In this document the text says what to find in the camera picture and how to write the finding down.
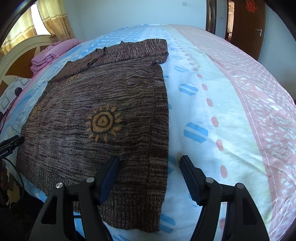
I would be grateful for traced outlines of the brown knitted sun-pattern sweater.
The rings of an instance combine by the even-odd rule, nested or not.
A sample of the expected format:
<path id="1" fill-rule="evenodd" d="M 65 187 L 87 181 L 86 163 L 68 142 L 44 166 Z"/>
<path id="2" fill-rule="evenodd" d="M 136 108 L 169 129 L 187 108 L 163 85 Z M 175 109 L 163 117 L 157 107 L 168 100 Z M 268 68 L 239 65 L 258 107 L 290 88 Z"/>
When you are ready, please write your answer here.
<path id="1" fill-rule="evenodd" d="M 49 194 L 57 182 L 79 183 L 118 156 L 102 219 L 115 228 L 157 232 L 168 178 L 169 108 L 161 68 L 168 54 L 166 40 L 146 39 L 67 62 L 22 126 L 19 172 Z"/>

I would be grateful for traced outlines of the patterned white grey pillow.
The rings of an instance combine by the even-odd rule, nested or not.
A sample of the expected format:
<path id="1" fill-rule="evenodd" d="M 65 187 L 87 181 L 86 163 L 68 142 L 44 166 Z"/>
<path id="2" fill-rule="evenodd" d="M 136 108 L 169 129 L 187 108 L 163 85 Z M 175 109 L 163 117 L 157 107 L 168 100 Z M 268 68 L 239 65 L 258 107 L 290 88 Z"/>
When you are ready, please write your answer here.
<path id="1" fill-rule="evenodd" d="M 8 113 L 12 108 L 12 105 L 30 81 L 31 78 L 16 76 L 13 78 L 12 83 L 8 85 L 6 90 L 1 95 L 1 131 L 3 129 Z"/>

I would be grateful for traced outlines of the cream wooden headboard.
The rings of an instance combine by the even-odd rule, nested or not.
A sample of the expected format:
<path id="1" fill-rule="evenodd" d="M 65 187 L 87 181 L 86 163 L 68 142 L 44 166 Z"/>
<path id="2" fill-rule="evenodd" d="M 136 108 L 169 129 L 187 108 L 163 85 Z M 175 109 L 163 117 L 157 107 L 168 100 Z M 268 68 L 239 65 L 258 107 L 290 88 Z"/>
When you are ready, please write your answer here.
<path id="1" fill-rule="evenodd" d="M 1 60 L 1 95 L 16 76 L 32 78 L 31 60 L 52 44 L 50 35 L 38 35 L 25 39 L 13 47 Z"/>

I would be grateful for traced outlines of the folded pink quilt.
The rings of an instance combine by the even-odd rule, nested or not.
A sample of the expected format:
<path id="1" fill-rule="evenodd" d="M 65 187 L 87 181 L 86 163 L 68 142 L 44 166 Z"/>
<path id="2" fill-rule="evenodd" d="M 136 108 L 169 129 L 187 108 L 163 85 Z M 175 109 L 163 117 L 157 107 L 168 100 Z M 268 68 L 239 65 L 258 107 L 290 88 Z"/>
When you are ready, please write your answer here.
<path id="1" fill-rule="evenodd" d="M 31 60 L 32 66 L 30 67 L 30 70 L 32 71 L 33 75 L 37 75 L 52 61 L 65 54 L 79 43 L 80 41 L 77 39 L 70 39 L 66 41 L 58 41 L 49 45 Z"/>

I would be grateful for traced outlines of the blue polka dot bed blanket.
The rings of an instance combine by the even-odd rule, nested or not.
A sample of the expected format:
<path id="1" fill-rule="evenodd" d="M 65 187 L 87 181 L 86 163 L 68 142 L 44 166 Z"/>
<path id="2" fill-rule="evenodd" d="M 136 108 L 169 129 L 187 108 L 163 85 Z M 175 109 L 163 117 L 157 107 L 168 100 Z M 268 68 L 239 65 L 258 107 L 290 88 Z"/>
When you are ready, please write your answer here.
<path id="1" fill-rule="evenodd" d="M 270 239 L 281 240 L 295 220 L 295 104 L 259 62 L 200 28 L 146 24 L 77 45 L 31 81 L 11 108 L 1 139 L 20 134 L 48 81 L 68 61 L 120 42 L 151 38 L 165 39 L 169 52 L 162 64 L 170 132 L 160 230 L 111 227 L 113 239 L 190 239 L 201 208 L 191 199 L 180 172 L 180 157 L 187 155 L 219 183 L 243 183 Z"/>

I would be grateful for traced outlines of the yellow patterned curtain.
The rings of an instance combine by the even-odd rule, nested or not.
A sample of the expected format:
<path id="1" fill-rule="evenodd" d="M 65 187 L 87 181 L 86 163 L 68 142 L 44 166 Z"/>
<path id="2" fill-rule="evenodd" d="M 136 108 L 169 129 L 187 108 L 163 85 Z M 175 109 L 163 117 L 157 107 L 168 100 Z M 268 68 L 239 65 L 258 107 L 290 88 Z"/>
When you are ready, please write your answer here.
<path id="1" fill-rule="evenodd" d="M 20 42 L 43 35 L 50 35 L 52 42 L 74 39 L 64 1 L 37 1 L 13 25 L 1 45 L 1 56 L 6 55 Z"/>

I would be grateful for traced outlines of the brown wooden door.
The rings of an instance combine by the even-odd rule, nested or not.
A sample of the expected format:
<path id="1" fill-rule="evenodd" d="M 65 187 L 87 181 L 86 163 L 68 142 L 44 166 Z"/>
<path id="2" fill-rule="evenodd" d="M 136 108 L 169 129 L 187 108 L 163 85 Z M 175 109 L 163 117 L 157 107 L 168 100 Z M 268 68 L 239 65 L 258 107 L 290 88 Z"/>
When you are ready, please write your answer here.
<path id="1" fill-rule="evenodd" d="M 230 43 L 250 55 L 255 60 L 259 59 L 263 37 L 259 36 L 256 29 L 265 31 L 265 2 L 254 0 L 258 10 L 255 13 L 247 11 L 246 0 L 229 1 L 234 4 L 229 7 L 233 13 L 233 24 Z"/>

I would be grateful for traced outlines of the red paper door decoration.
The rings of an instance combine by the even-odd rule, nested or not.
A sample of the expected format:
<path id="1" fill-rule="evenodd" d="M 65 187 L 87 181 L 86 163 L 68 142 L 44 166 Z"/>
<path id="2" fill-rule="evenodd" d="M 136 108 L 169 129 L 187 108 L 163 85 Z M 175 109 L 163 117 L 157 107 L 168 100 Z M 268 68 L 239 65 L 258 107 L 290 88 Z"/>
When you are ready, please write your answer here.
<path id="1" fill-rule="evenodd" d="M 258 7 L 255 5 L 254 0 L 246 0 L 246 9 L 250 13 L 255 13 L 258 10 Z"/>

